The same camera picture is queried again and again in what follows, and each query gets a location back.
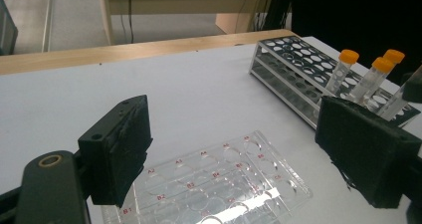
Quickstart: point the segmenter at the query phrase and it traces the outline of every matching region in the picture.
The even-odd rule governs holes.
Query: clear plastic tray
[[[312,197],[254,131],[145,168],[105,223],[284,223]]]

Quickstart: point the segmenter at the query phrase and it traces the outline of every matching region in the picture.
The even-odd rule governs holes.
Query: white tabletop
[[[315,38],[305,40],[338,56]],[[78,138],[117,103],[147,95],[154,141],[146,166],[258,129],[314,193],[291,223],[406,223],[405,196],[398,209],[375,209],[357,190],[347,189],[315,143],[315,131],[249,74],[254,49],[244,45],[1,76],[0,193],[20,185],[29,161],[54,150],[77,151]],[[397,89],[391,83],[383,87]],[[421,137],[421,119],[405,129]],[[100,208],[88,203],[93,223],[103,223]]]

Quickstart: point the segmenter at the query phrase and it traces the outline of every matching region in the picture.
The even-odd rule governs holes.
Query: red marking
[[[193,182],[189,182],[186,184],[187,188],[191,189],[193,187],[195,187],[195,184]]]
[[[209,216],[211,213],[208,211],[208,210],[204,210],[204,211],[202,211],[201,212],[201,216],[202,217],[206,217],[206,216]]]
[[[162,199],[164,199],[165,198],[165,195],[164,194],[161,194],[161,195],[158,195],[157,196],[157,200],[158,201],[160,201],[160,200],[162,200]]]

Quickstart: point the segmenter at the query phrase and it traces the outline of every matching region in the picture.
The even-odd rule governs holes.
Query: centrifuge tube
[[[345,76],[349,72],[350,67],[356,63],[358,58],[359,54],[354,51],[348,49],[341,51],[340,55],[338,56],[337,65],[335,66],[331,78],[325,86],[329,92],[335,95],[342,82],[344,81]]]
[[[401,61],[403,61],[404,59],[404,54],[402,52],[399,52],[397,50],[394,49],[388,49],[383,58],[388,59],[390,62],[393,63],[393,69],[397,64],[400,64]],[[371,97],[373,96],[373,94],[375,94],[376,90],[378,90],[378,88],[381,86],[382,82],[386,79],[386,77],[388,76],[388,74],[390,74],[390,72],[388,73],[384,73],[384,75],[382,75],[377,81],[376,84],[369,89],[364,95],[363,95],[363,103],[365,105],[367,105],[367,103],[369,102],[369,100],[371,99]]]
[[[385,74],[391,72],[393,68],[393,63],[388,59],[378,57],[372,63],[372,67],[369,69],[369,71],[363,76],[363,78],[353,88],[353,90],[351,90],[346,99],[362,105],[363,96],[368,91],[372,91],[373,89],[377,90],[379,85],[385,80]]]
[[[416,77],[422,76],[422,66],[416,70],[415,73],[409,78],[408,81],[416,79]],[[404,87],[407,82],[404,83],[400,89],[388,100],[388,102],[379,110],[377,113],[379,116],[387,121],[392,120],[404,107],[407,106],[407,101],[403,100]]]

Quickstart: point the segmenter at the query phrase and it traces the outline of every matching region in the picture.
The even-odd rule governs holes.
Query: orange cap
[[[390,60],[386,58],[377,58],[372,63],[372,67],[376,68],[378,71],[382,73],[389,73],[394,68],[394,64],[390,62]]]
[[[401,61],[403,61],[404,53],[399,52],[397,50],[388,49],[385,52],[383,58],[390,60],[394,64],[399,64],[401,63]]]
[[[342,62],[348,64],[355,64],[359,58],[359,54],[354,51],[344,49],[341,51],[340,56],[338,57]]]

